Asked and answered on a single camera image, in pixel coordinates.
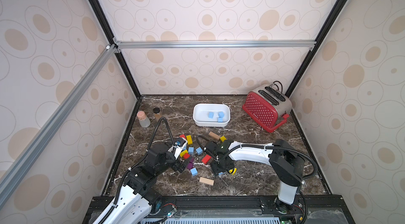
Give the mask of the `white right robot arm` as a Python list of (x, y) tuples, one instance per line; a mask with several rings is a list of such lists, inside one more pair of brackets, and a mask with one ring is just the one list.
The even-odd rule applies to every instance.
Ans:
[(215, 176), (225, 172), (235, 173), (236, 161), (251, 161), (272, 167), (280, 180), (275, 208), (282, 214), (289, 213), (293, 209), (295, 196), (302, 182), (318, 174), (318, 165), (311, 157), (294, 149), (282, 139), (268, 144), (232, 140), (225, 140), (219, 144), (208, 140), (206, 145), (202, 145), (200, 139), (208, 140), (208, 138), (196, 135), (198, 145), (212, 158), (210, 166)]

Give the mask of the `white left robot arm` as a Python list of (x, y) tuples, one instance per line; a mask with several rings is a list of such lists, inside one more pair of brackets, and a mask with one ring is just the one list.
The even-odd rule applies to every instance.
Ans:
[[(170, 140), (153, 144), (158, 129), (164, 123)], [(161, 194), (153, 186), (158, 176), (168, 169), (182, 173), (191, 158), (183, 160), (181, 152), (187, 145), (182, 137), (174, 138), (168, 121), (161, 117), (148, 143), (146, 154), (124, 173), (111, 203), (94, 221), (96, 224), (138, 224), (161, 208)]]

